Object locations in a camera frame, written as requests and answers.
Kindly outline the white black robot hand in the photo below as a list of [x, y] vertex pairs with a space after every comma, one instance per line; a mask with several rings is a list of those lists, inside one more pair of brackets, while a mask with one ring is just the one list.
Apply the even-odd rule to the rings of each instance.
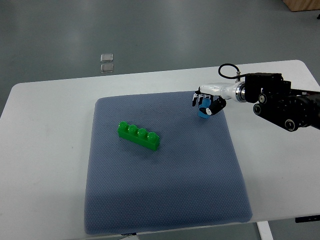
[[[207, 107], [200, 107], [204, 99], [210, 99]], [[226, 100], [232, 99], [239, 103], [245, 103], [245, 83], [209, 83], [201, 85], [193, 94], [192, 106], [198, 104], [199, 111], [212, 116], [220, 112], [227, 104]]]

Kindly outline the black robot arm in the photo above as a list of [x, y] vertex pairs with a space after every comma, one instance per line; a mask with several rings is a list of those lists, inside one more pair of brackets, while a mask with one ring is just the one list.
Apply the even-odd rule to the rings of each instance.
[[293, 89], [280, 73], [247, 73], [244, 83], [244, 99], [254, 104], [257, 116], [289, 132], [320, 128], [318, 91]]

